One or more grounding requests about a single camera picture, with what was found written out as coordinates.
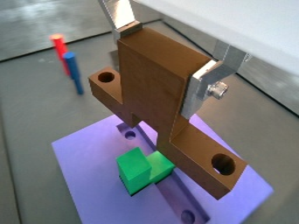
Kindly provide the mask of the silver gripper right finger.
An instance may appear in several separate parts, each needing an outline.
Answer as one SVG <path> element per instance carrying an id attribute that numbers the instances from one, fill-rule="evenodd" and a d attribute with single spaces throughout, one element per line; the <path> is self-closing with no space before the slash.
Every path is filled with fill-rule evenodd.
<path id="1" fill-rule="evenodd" d="M 248 60 L 248 53 L 235 46 L 217 41 L 211 59 L 191 75 L 181 103 L 181 116 L 189 119 L 209 96 L 217 100 L 228 91 L 228 85 L 221 81 L 232 75 Z"/>

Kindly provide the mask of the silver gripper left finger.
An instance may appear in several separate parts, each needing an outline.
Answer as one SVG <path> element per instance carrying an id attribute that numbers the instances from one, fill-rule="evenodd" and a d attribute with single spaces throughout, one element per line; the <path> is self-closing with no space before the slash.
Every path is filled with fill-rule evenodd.
<path id="1" fill-rule="evenodd" d="M 121 39 L 143 29 L 143 24 L 136 20 L 129 0 L 97 1 L 111 24 L 115 39 Z"/>

